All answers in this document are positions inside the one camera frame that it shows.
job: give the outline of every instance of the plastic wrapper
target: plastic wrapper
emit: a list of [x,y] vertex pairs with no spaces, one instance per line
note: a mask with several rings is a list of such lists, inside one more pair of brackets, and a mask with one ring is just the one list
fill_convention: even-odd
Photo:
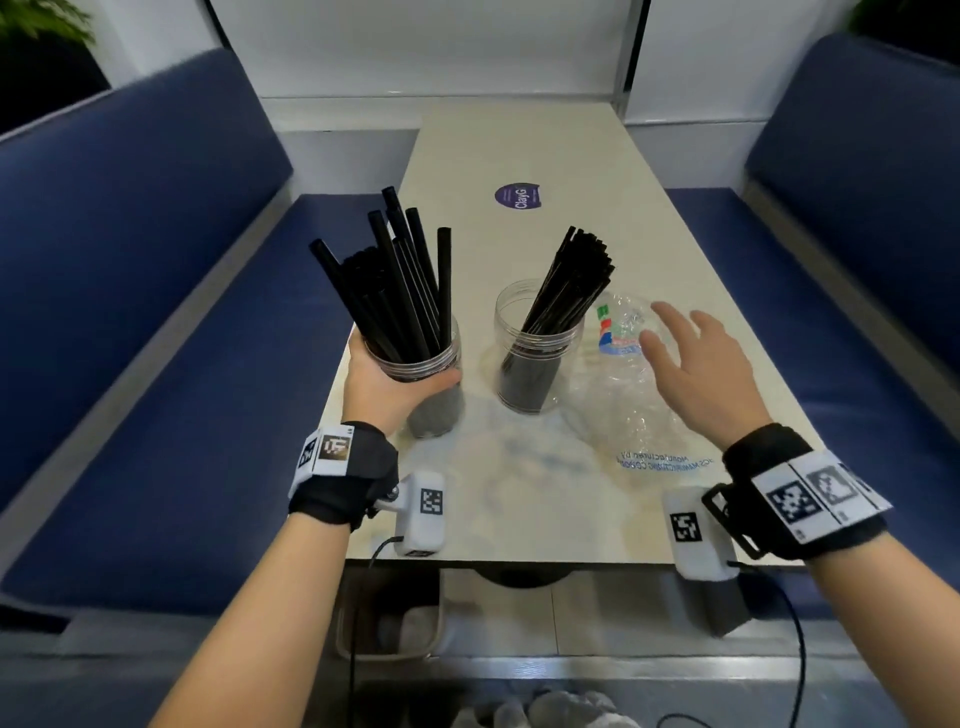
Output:
[[680,361],[676,342],[650,302],[608,291],[592,312],[597,343],[588,345],[584,332],[563,400],[569,425],[603,456],[638,476],[692,473],[711,464],[715,452],[663,401],[640,350],[640,332],[649,328]]

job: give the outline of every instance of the purple sticker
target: purple sticker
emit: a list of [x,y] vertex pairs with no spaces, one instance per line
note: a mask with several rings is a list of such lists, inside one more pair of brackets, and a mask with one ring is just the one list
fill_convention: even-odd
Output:
[[505,184],[493,196],[510,209],[535,209],[540,206],[540,186],[529,182]]

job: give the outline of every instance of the plastic jar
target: plastic jar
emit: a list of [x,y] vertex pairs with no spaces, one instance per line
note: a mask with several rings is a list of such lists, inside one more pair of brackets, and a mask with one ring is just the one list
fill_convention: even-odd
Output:
[[[444,372],[450,367],[460,369],[460,328],[457,320],[451,321],[451,343],[444,351],[432,359],[417,364],[395,364],[384,361],[371,352],[371,356],[380,365],[380,369],[396,381],[420,381],[429,376]],[[439,437],[446,434],[460,422],[464,414],[464,391],[460,384],[443,390],[422,401],[407,418],[410,432],[418,440]]]
[[563,333],[524,333],[523,323],[540,292],[540,279],[511,283],[496,298],[493,333],[505,356],[497,395],[515,412],[537,415],[556,407],[566,388],[570,358],[580,346],[584,321]]

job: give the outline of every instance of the white sensor device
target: white sensor device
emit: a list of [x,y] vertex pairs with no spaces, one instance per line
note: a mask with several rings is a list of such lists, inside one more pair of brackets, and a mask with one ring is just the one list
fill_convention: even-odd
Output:
[[373,505],[379,511],[396,513],[394,535],[403,538],[394,544],[397,556],[433,556],[444,547],[444,496],[441,473],[416,471]]
[[733,539],[701,501],[709,488],[687,486],[663,492],[663,515],[677,571],[688,581],[727,581],[740,569]]

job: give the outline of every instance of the bundle of black straws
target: bundle of black straws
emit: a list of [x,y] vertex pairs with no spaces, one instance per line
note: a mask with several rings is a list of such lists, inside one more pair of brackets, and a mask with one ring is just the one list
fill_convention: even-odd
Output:
[[392,187],[383,190],[383,199],[390,227],[380,210],[368,215],[375,247],[351,255],[343,265],[319,238],[310,252],[371,352],[394,364],[416,364],[451,344],[450,228],[437,230],[438,283],[417,209],[404,215]]
[[[603,241],[570,228],[530,306],[522,332],[554,336],[575,328],[608,286],[612,273]],[[504,403],[520,412],[540,412],[568,346],[518,337],[500,366],[499,395]]]

